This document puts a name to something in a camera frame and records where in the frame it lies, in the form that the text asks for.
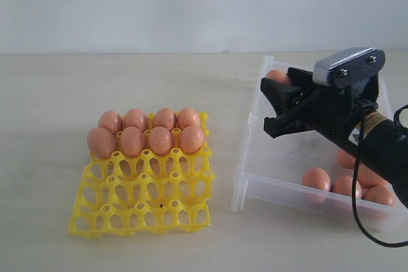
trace black cable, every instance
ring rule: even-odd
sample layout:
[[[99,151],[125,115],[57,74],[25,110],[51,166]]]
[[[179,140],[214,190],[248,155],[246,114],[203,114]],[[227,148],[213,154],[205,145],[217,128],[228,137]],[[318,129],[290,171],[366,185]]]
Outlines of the black cable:
[[[403,241],[403,242],[397,242],[397,243],[388,243],[388,242],[384,242],[381,241],[379,239],[377,239],[376,237],[374,237],[373,235],[371,235],[364,227],[363,224],[361,224],[360,222],[360,218],[358,217],[357,214],[357,205],[356,205],[356,184],[357,184],[357,176],[358,176],[358,168],[360,167],[360,155],[361,155],[361,151],[363,149],[363,138],[364,138],[364,128],[365,128],[365,112],[364,112],[364,108],[360,103],[357,103],[358,106],[360,107],[360,112],[361,112],[361,126],[360,126],[360,135],[358,137],[358,149],[357,149],[357,156],[356,156],[356,162],[354,164],[354,172],[353,172],[353,184],[351,187],[351,190],[353,191],[353,193],[351,194],[351,201],[353,204],[353,215],[354,215],[354,219],[358,225],[358,227],[360,228],[360,231],[363,232],[363,234],[370,239],[371,241],[377,243],[378,245],[382,245],[383,247],[388,247],[388,248],[401,248],[401,247],[406,247],[408,246],[408,240],[407,241]],[[399,129],[406,129],[408,130],[406,127],[402,126],[402,124],[400,123],[399,117],[400,114],[403,110],[408,108],[408,104],[403,106],[401,109],[399,109],[398,111],[395,112],[394,114],[394,123],[395,125],[399,128]]]

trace screw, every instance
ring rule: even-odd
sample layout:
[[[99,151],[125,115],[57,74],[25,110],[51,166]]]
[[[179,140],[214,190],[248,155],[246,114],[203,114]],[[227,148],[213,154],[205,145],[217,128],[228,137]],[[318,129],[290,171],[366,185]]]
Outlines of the screw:
[[[368,58],[368,62],[369,62],[370,64],[373,64],[373,63],[377,62],[377,57],[374,57],[373,55],[371,55],[371,56]]]
[[[343,78],[344,76],[347,76],[348,75],[348,70],[346,70],[346,69],[344,69],[344,68],[341,68],[340,70],[339,70],[339,74],[340,74],[340,77],[341,78]]]

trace egg tray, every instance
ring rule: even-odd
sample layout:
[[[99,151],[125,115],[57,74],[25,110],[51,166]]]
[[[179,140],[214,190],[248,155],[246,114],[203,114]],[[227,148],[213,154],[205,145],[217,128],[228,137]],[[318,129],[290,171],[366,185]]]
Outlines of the egg tray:
[[[152,127],[154,114],[149,114]],[[205,136],[208,115],[200,113]],[[99,238],[102,234],[133,236],[138,231],[165,234],[172,229],[195,232],[210,225],[212,155],[208,143],[187,155],[177,147],[180,129],[173,129],[175,148],[158,156],[148,148],[130,158],[115,151],[109,159],[91,153],[69,223],[71,234]]]

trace egg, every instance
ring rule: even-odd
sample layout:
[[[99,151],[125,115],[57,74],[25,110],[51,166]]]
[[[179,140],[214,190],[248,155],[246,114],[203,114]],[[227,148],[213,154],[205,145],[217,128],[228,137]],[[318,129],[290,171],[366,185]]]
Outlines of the egg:
[[[266,74],[266,77],[284,85],[292,85],[291,79],[283,70],[271,70]]]
[[[172,130],[176,124],[176,113],[171,108],[159,110],[153,118],[153,127],[165,127],[167,130]]]
[[[346,151],[340,149],[337,152],[337,163],[346,169],[353,169],[356,159]]]
[[[99,118],[98,127],[102,127],[116,135],[123,129],[122,117],[115,111],[107,111]]]
[[[379,203],[382,205],[395,206],[395,195],[387,187],[375,186],[368,189],[363,199],[370,202]]]
[[[137,127],[127,127],[120,136],[120,148],[128,157],[138,157],[146,147],[145,134]]]
[[[360,164],[358,168],[358,181],[363,188],[371,188],[375,186],[387,186],[387,181],[379,176],[377,173],[368,169],[366,165]]]
[[[201,127],[200,115],[192,108],[183,108],[177,115],[177,124],[181,130],[190,125]]]
[[[186,154],[197,153],[205,144],[205,135],[199,127],[189,126],[181,131],[178,146]]]
[[[88,132],[87,144],[89,150],[100,159],[110,158],[117,150],[115,136],[102,127],[95,127]]]
[[[144,132],[149,128],[149,120],[142,110],[133,108],[125,115],[124,127],[137,127]]]
[[[169,154],[174,146],[171,132],[165,127],[154,127],[147,140],[149,148],[157,155]]]
[[[331,191],[336,194],[343,194],[345,196],[351,197],[351,195],[353,194],[352,188],[351,188],[352,184],[353,184],[352,176],[342,175],[342,176],[339,176],[335,180],[333,187],[331,188]],[[357,181],[356,182],[356,199],[361,199],[362,194],[363,194],[363,191],[361,189],[361,185]],[[351,202],[350,203],[338,202],[337,205],[346,211],[351,211],[353,209],[353,207],[351,206]]]
[[[302,185],[315,189],[330,191],[329,174],[321,168],[312,168],[303,175]],[[311,202],[316,204],[321,204],[326,200],[326,197],[322,196],[315,196],[311,194],[307,194],[306,196]]]

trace wall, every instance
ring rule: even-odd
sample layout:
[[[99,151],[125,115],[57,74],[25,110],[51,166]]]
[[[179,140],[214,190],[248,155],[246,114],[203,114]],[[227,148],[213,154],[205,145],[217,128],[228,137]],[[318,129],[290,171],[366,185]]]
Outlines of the wall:
[[[408,48],[408,0],[0,0],[0,54]]]

